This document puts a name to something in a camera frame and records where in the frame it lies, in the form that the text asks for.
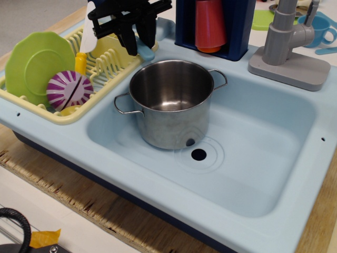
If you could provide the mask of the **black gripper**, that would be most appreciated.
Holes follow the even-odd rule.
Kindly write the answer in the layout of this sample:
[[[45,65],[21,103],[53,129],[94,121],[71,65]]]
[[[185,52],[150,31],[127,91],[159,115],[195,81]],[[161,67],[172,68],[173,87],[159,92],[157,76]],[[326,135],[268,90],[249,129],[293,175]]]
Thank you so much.
[[[114,33],[131,56],[137,56],[137,44],[132,26],[140,40],[149,48],[155,44],[156,18],[172,8],[171,1],[104,1],[88,14],[94,34],[100,39]]]

